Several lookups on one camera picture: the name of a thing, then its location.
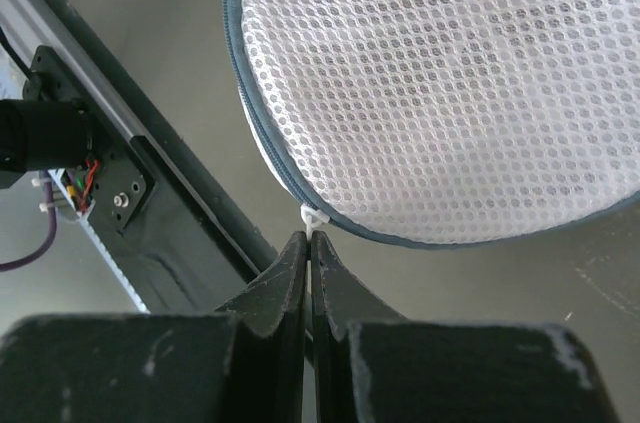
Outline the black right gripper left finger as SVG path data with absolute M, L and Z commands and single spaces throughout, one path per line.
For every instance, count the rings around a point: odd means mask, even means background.
M 308 242 L 198 315 L 48 314 L 1 341 L 5 422 L 298 422 Z

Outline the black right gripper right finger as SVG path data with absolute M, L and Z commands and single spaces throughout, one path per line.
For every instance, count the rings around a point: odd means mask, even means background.
M 586 347 L 566 328 L 427 323 L 384 303 L 310 241 L 322 422 L 615 422 Z

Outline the white mesh laundry bag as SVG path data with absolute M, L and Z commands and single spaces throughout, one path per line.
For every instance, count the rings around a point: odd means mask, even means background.
M 223 0 L 246 120 L 304 222 L 411 248 L 639 198 L 639 0 Z

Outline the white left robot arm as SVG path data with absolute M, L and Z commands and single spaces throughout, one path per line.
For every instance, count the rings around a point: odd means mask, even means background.
M 1 101 L 1 187 L 28 172 L 77 166 L 90 154 L 90 116 L 73 101 Z

